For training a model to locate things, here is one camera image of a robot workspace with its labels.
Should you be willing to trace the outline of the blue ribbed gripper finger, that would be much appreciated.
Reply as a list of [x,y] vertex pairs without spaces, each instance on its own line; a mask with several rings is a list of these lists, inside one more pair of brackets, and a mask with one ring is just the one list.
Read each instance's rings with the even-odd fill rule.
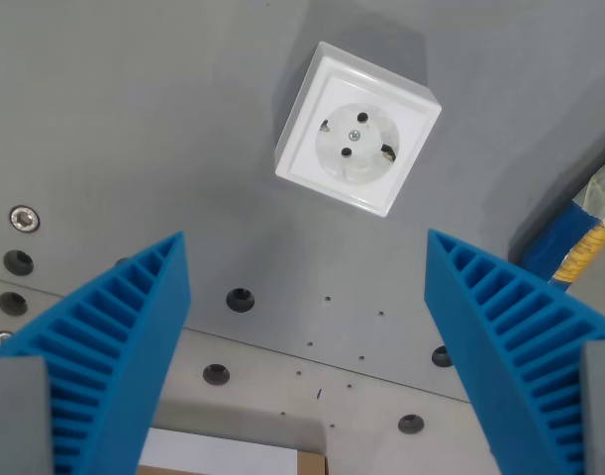
[[434,229],[424,300],[500,472],[584,473],[580,357],[605,317]]
[[84,284],[0,345],[46,366],[56,474],[134,474],[190,309],[183,233]]

